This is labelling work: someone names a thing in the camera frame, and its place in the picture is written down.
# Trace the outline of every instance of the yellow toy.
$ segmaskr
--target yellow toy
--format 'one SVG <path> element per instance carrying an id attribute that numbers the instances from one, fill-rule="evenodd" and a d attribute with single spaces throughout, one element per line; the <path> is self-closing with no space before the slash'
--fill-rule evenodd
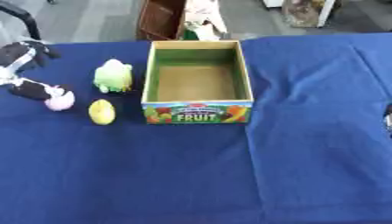
<path id="1" fill-rule="evenodd" d="M 91 120 L 100 125 L 107 125 L 116 119 L 116 111 L 113 105 L 106 100 L 100 99 L 93 102 L 88 109 Z"/>

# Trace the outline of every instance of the table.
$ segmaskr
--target table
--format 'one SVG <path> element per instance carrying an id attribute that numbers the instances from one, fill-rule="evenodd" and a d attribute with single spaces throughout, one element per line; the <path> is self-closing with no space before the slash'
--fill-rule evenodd
<path id="1" fill-rule="evenodd" d="M 62 59 L 24 75 L 67 83 L 72 110 L 53 113 L 0 89 L 0 222 L 392 221 L 392 144 L 382 122 L 391 38 L 243 41 L 255 93 L 248 125 L 146 125 L 148 42 L 56 45 Z M 134 93 L 92 86 L 110 58 L 134 66 Z M 88 119 L 88 104 L 102 97 L 117 109 L 110 126 Z"/>

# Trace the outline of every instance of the frog plush toy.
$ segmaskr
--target frog plush toy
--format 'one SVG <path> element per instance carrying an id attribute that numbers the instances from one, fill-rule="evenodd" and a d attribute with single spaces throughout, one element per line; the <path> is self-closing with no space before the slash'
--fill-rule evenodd
<path id="1" fill-rule="evenodd" d="M 117 59 L 108 60 L 103 66 L 95 70 L 94 85 L 104 94 L 130 91 L 132 65 L 123 64 Z"/>

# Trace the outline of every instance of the cow plush toy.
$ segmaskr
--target cow plush toy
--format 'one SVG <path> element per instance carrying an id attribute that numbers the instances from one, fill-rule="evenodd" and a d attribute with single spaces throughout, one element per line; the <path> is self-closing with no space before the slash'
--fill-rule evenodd
<path id="1" fill-rule="evenodd" d="M 70 109 L 75 97 L 67 87 L 21 78 L 18 74 L 36 65 L 45 65 L 44 56 L 56 59 L 59 55 L 49 46 L 38 41 L 23 41 L 0 49 L 0 86 L 9 86 L 13 95 L 45 102 L 54 111 Z"/>

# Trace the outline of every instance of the fruit box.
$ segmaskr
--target fruit box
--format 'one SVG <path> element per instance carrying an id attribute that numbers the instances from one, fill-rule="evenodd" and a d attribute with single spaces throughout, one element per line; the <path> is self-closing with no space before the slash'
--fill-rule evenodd
<path id="1" fill-rule="evenodd" d="M 253 95 L 238 41 L 155 41 L 142 106 L 147 123 L 246 123 Z"/>

